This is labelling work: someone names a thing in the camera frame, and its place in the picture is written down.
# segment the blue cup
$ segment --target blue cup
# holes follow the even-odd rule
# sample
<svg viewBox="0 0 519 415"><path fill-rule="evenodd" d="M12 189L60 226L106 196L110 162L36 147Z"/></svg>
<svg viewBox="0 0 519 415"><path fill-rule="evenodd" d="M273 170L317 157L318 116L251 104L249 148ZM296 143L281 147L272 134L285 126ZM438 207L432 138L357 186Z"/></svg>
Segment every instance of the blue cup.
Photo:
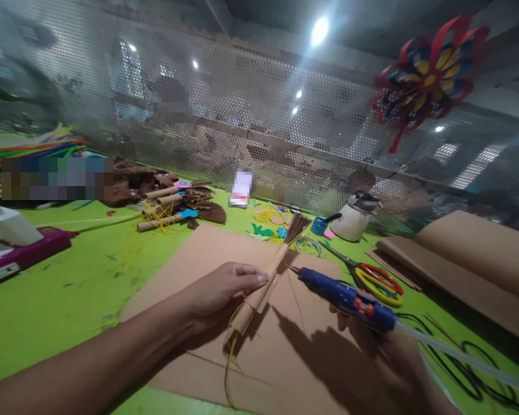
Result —
<svg viewBox="0 0 519 415"><path fill-rule="evenodd" d="M329 226L329 224L325 222L324 217L316 216L316 218L313 219L313 223L311 224L311 231L317 236L323 236L327 230L327 226Z"/></svg>

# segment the scissors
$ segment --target scissors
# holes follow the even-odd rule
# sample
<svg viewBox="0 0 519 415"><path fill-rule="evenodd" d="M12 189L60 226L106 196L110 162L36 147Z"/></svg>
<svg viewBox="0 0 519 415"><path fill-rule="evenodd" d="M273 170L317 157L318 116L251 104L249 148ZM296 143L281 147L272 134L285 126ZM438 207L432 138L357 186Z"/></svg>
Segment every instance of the scissors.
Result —
<svg viewBox="0 0 519 415"><path fill-rule="evenodd" d="M404 301L401 296L404 293L404 289L382 269L368 263L353 261L322 240L319 240L319 243L323 244L325 248L344 261L356 286L360 290L372 294L381 303L391 307L400 307L402 305ZM386 291L388 295L382 293L381 289Z"/></svg>

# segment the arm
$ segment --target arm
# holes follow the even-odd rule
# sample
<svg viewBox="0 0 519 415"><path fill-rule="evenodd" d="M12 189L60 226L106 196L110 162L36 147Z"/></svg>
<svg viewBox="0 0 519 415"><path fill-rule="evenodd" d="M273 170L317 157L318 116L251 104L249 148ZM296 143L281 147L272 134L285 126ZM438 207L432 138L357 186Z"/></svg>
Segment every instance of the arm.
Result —
<svg viewBox="0 0 519 415"><path fill-rule="evenodd" d="M226 263L83 344L0 381L0 414L99 413L181 342L231 315L267 278Z"/></svg>
<svg viewBox="0 0 519 415"><path fill-rule="evenodd" d="M336 313L332 306L330 311ZM341 313L337 317L339 330L348 329L362 352L373 361L389 396L402 413L460 415L427 372L416 340L398 332L375 336L354 318Z"/></svg>

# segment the glue gun nozzle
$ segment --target glue gun nozzle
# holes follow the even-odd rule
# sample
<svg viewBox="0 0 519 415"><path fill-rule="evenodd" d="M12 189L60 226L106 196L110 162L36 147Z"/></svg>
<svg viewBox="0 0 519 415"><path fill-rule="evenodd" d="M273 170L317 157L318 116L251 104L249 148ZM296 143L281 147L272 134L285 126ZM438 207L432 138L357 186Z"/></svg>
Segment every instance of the glue gun nozzle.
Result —
<svg viewBox="0 0 519 415"><path fill-rule="evenodd" d="M292 271L294 271L296 274L299 274L300 271L302 270L301 268L297 268L295 266L292 266L292 265L287 265L288 268L290 268Z"/></svg>

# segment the green table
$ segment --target green table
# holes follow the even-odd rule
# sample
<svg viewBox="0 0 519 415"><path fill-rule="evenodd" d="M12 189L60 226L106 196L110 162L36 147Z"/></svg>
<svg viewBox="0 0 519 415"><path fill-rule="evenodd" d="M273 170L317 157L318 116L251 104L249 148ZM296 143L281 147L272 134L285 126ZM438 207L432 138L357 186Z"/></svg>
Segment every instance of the green table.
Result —
<svg viewBox="0 0 519 415"><path fill-rule="evenodd" d="M219 192L214 201L226 206L226 193ZM106 216L108 210L111 209L101 202L93 202L78 210L66 205L23 213L35 225L55 225L66 231L134 215L133 210L122 208L115 209L116 213L109 218ZM226 210L227 228L240 233L253 231L253 207L246 210ZM116 324L116 316L127 299L165 264L191 232L186 225L177 224L170 227L167 235L155 231L138 233L135 227L137 221L134 219L84 232L72 240L72 248L0 284L0 379L77 345ZM364 251L373 248L379 237L366 234L366 239L367 241L362 240L358 244L335 240L331 242L331 246L354 260L374 263ZM324 252L324 258L337 262L342 269L343 278L350 280L344 264L335 256ZM401 311L419 316L429 311L454 338L478 344L489 352L502 370L519 376L519 367L490 344L468 330L423 293L414 291L405 284L402 286L405 293ZM470 399L431 356L428 360L465 413L514 413L512 409L490 403L486 395L483 402ZM218 414L233 411L223 406L144 387L115 413Z"/></svg>

